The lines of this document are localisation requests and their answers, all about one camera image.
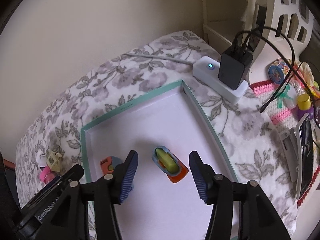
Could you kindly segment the round colourful tin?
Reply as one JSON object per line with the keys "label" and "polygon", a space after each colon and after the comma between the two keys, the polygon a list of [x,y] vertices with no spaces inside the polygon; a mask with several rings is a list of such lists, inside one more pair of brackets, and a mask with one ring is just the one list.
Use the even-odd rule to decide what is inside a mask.
{"label": "round colourful tin", "polygon": [[268,75],[273,83],[280,85],[284,81],[289,70],[289,66],[283,59],[277,59],[269,66]]}

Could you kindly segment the white framed phone stand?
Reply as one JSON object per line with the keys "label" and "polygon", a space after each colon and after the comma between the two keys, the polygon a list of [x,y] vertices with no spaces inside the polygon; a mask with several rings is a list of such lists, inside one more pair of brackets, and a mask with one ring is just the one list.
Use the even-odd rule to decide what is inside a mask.
{"label": "white framed phone stand", "polygon": [[296,198],[300,200],[313,178],[313,135],[308,113],[298,124],[279,133],[280,142],[289,168],[290,179],[296,183]]}

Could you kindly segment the green orange blue stapler toy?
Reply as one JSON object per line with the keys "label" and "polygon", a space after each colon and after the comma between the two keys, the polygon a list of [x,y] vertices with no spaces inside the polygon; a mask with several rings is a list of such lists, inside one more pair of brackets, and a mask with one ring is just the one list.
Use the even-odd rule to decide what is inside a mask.
{"label": "green orange blue stapler toy", "polygon": [[156,147],[152,154],[153,162],[166,174],[172,183],[178,183],[189,169],[165,146]]}

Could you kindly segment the black power adapter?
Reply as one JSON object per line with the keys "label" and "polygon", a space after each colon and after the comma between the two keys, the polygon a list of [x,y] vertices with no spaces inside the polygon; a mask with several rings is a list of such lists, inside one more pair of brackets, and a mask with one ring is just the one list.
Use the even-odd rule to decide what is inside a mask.
{"label": "black power adapter", "polygon": [[230,46],[221,55],[219,80],[232,90],[236,90],[247,76],[253,55],[239,46]]}

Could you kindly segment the small orange blue eraser case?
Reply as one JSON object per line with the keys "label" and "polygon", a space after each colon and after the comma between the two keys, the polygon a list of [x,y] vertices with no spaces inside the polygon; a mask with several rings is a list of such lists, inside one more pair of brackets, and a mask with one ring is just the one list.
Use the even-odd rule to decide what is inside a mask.
{"label": "small orange blue eraser case", "polygon": [[122,164],[123,161],[115,156],[108,156],[102,161],[100,161],[100,168],[102,170],[103,175],[112,174],[117,165]]}

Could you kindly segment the cream hair claw clip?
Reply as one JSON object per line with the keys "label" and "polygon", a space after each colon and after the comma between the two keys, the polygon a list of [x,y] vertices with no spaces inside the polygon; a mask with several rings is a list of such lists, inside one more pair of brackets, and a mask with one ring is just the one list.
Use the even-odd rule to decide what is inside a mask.
{"label": "cream hair claw clip", "polygon": [[61,153],[49,151],[46,163],[51,171],[60,173],[62,170],[62,160],[63,156]]}

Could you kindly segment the pink silicone band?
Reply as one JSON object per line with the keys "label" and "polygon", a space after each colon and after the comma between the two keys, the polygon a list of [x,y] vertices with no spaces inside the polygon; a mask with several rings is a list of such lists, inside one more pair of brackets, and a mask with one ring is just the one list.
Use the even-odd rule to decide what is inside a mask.
{"label": "pink silicone band", "polygon": [[51,169],[46,166],[39,175],[40,181],[42,181],[45,184],[48,184],[55,178],[55,173],[51,171]]}

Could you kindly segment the white power strip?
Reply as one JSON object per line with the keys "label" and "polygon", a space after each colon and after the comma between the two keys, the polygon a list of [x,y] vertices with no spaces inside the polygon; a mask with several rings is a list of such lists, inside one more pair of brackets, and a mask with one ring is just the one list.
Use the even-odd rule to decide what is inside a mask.
{"label": "white power strip", "polygon": [[220,63],[203,56],[193,64],[193,76],[220,94],[232,105],[237,104],[248,89],[248,82],[242,81],[236,90],[232,90],[218,78]]}

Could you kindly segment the purple bottle yellow cap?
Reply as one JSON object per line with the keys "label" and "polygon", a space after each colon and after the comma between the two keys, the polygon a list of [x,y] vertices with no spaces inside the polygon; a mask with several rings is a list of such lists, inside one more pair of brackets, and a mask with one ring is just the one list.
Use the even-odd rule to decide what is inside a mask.
{"label": "purple bottle yellow cap", "polygon": [[309,118],[312,120],[314,117],[313,105],[311,104],[311,99],[308,94],[301,94],[297,97],[298,105],[298,119],[300,120],[304,114],[308,113]]}

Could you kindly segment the teal white shallow box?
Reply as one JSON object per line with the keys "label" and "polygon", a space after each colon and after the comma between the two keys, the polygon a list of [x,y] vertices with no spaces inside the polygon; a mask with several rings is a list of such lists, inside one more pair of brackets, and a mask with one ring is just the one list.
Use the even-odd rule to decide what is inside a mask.
{"label": "teal white shallow box", "polygon": [[103,173],[108,156],[125,159],[138,153],[133,190],[116,217],[123,239],[204,239],[212,207],[204,204],[193,176],[173,183],[153,162],[163,146],[184,165],[197,151],[216,173],[236,180],[216,132],[195,96],[182,80],[157,88],[93,120],[81,129],[82,161],[86,180]]}

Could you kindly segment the white lattice chair back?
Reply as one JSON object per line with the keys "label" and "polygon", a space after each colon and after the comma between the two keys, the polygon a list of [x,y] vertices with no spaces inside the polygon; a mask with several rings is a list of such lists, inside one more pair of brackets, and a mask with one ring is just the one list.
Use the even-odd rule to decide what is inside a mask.
{"label": "white lattice chair back", "polygon": [[[264,26],[279,29],[291,42],[295,59],[306,49],[313,29],[313,14],[308,8],[301,12],[299,0],[257,0],[266,8]],[[269,79],[267,67],[278,59],[278,54],[263,40],[253,53],[253,62],[248,74],[250,84]]]}

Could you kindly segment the pink white crochet mat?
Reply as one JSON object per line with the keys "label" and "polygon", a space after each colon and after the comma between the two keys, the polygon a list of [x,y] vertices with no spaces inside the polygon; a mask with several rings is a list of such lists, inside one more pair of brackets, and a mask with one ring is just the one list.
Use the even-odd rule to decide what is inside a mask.
{"label": "pink white crochet mat", "polygon": [[[264,103],[276,91],[278,85],[274,84],[270,80],[267,80],[254,83],[250,87],[253,90],[253,93],[260,99],[262,103]],[[298,106],[293,109],[289,109],[287,107],[286,101],[287,100],[281,95],[276,100],[272,101],[265,109],[265,112],[268,114],[272,124],[274,124],[279,133],[287,128],[295,127],[298,123]],[[316,145],[313,145],[313,149],[314,161],[311,182],[310,185],[306,188],[304,194],[299,198],[298,206],[301,206],[309,192],[312,192],[312,188],[316,188],[314,184],[319,181],[319,165],[316,163],[318,161],[319,149]]]}

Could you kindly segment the floral grey white blanket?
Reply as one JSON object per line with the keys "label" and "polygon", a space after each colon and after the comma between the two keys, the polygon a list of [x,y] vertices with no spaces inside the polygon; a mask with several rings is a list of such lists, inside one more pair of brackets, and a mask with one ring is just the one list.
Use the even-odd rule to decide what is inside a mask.
{"label": "floral grey white blanket", "polygon": [[83,162],[80,130],[97,117],[156,88],[184,80],[215,129],[238,179],[257,180],[278,211],[289,234],[297,225],[297,201],[273,118],[272,103],[260,106],[274,91],[271,84],[251,87],[236,104],[195,79],[191,63],[220,55],[191,31],[160,37],[120,55],[80,77],[35,119],[16,147],[17,192],[25,205],[44,184],[40,159],[50,151],[63,154],[63,170]]}

